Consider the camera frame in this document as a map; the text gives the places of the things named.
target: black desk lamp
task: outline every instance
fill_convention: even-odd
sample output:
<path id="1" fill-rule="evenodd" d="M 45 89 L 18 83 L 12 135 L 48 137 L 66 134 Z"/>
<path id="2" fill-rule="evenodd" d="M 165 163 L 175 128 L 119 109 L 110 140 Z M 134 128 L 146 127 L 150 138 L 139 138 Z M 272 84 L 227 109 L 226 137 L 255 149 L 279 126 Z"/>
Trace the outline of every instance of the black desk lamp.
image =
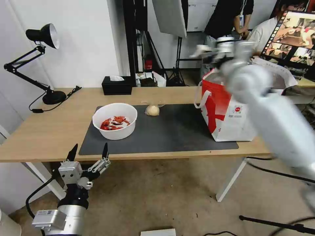
<path id="1" fill-rule="evenodd" d="M 45 54 L 45 46 L 41 44 L 41 42 L 46 43 L 48 46 L 59 49 L 59 39 L 57 35 L 57 31 L 55 29 L 55 26 L 53 24 L 47 24 L 44 25 L 40 30 L 36 29 L 28 29 L 26 30 L 26 37 L 34 41 L 35 44 L 38 46 L 35 47 L 32 51 L 24 54 L 23 56 L 17 58 L 16 60 L 5 64 L 4 69 L 17 75 L 18 77 L 26 80 L 27 82 L 30 82 L 31 84 L 41 88 L 42 90 L 46 91 L 46 94 L 43 96 L 43 102 L 48 105 L 58 104 L 60 102 L 63 102 L 66 100 L 67 96 L 62 91 L 53 91 L 50 86 L 45 86 L 42 83 L 33 80 L 26 75 L 23 75 L 22 73 L 18 72 L 17 69 L 24 66 L 25 64 L 31 62 L 32 60 L 40 57 L 41 55 Z M 31 59 L 21 61 L 24 57 L 30 55 L 31 53 L 39 51 L 40 54 L 32 57 Z"/>

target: logo on bag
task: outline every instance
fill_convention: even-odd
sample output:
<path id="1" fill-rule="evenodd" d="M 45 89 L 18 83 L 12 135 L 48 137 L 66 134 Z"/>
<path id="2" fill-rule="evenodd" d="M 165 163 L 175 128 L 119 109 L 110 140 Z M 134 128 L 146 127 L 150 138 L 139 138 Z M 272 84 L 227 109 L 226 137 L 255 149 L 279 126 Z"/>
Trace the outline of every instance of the logo on bag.
<path id="1" fill-rule="evenodd" d="M 241 114 L 242 112 L 242 106 L 235 106 L 233 113 Z"/>

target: table leg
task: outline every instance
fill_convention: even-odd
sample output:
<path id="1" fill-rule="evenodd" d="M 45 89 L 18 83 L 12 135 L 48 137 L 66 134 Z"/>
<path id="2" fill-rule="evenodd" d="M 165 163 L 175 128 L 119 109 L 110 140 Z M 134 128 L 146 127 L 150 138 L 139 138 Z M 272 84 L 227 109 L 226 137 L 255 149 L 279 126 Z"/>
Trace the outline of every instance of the table leg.
<path id="1" fill-rule="evenodd" d="M 246 165 L 246 160 L 245 158 L 242 158 L 241 162 L 238 163 L 237 168 L 233 170 L 231 173 L 231 176 L 226 180 L 225 184 L 222 186 L 220 191 L 216 194 L 216 199 L 218 202 L 221 202 L 241 171 L 243 170 L 244 166 Z"/>
<path id="2" fill-rule="evenodd" d="M 46 169 L 46 167 L 41 162 L 26 162 L 29 168 L 45 183 L 49 180 L 52 175 Z M 57 181 L 53 180 L 47 187 L 56 195 L 60 200 L 66 196 L 65 191 L 63 191 L 62 187 L 58 184 Z"/>

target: tissue box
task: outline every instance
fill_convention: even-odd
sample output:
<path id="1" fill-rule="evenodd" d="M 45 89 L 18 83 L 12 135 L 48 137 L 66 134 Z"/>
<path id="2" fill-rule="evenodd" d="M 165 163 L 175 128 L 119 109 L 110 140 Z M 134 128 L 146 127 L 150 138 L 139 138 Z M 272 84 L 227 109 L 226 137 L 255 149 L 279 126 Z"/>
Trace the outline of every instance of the tissue box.
<path id="1" fill-rule="evenodd" d="M 127 95 L 131 94 L 132 86 L 128 83 L 130 76 L 122 76 L 124 81 L 111 81 L 109 76 L 105 76 L 102 82 L 104 95 Z"/>

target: white bowl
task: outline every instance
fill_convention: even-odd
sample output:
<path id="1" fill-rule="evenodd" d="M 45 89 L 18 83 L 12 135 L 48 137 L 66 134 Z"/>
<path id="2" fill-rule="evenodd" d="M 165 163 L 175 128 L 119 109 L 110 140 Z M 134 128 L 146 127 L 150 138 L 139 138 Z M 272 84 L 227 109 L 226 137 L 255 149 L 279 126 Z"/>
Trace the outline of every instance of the white bowl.
<path id="1" fill-rule="evenodd" d="M 104 120 L 113 118 L 114 116 L 125 116 L 129 120 L 130 125 L 117 130 L 102 130 L 101 124 Z M 98 109 L 92 117 L 92 122 L 95 128 L 107 139 L 119 140 L 128 137 L 135 130 L 136 119 L 138 116 L 137 110 L 126 103 L 112 103 Z"/>

